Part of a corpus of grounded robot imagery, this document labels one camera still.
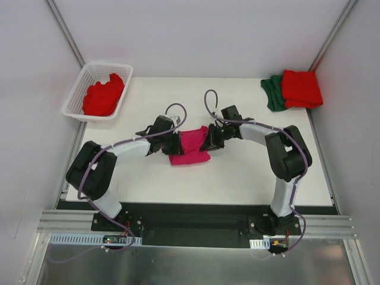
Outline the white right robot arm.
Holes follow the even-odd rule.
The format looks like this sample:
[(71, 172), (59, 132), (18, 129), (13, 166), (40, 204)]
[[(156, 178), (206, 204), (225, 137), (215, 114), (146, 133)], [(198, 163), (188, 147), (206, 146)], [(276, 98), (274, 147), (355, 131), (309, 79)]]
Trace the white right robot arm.
[(305, 141), (294, 125), (281, 129), (251, 118), (244, 119), (234, 105), (221, 113), (222, 118), (214, 112), (210, 113), (215, 121), (209, 124), (200, 150), (224, 148), (224, 142), (232, 138), (253, 141), (266, 147), (271, 170), (276, 177), (275, 190), (267, 214), (254, 223), (254, 229), (264, 235), (279, 235), (295, 217), (297, 188), (312, 165)]

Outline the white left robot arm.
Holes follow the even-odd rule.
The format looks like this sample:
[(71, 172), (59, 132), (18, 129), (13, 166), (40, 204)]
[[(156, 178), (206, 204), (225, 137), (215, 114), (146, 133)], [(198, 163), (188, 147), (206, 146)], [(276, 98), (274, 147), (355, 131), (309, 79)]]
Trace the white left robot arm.
[(180, 136), (176, 131), (180, 124), (180, 121), (160, 115), (152, 125), (131, 139), (112, 145), (87, 141), (70, 165), (65, 180), (78, 191), (79, 199), (87, 200), (106, 215), (104, 222), (111, 230), (121, 230), (126, 217), (120, 213), (121, 203), (109, 190), (115, 167), (158, 151), (169, 151), (171, 146), (182, 154)]

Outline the pink t shirt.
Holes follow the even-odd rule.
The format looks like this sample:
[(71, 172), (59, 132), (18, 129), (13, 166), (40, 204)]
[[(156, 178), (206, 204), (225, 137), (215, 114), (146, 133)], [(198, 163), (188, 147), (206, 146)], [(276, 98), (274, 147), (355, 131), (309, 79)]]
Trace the pink t shirt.
[(200, 150), (207, 134), (208, 127), (206, 126), (191, 131), (181, 132), (180, 140), (184, 154), (170, 155), (170, 164), (172, 166), (188, 166), (208, 162), (211, 159), (208, 151)]

